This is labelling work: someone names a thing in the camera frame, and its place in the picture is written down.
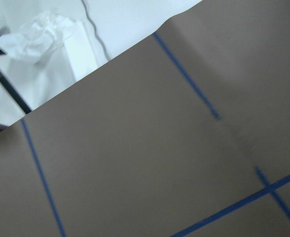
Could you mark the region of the crumpled white paper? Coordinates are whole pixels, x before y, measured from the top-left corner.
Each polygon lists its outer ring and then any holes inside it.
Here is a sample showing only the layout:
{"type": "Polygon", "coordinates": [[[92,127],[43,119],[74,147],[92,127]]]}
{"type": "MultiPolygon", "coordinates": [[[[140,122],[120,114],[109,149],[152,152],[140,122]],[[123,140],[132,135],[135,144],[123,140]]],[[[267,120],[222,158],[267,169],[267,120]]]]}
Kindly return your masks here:
{"type": "Polygon", "coordinates": [[[45,11],[19,28],[0,36],[0,50],[14,60],[36,64],[63,45],[75,32],[75,22],[45,11]]]}

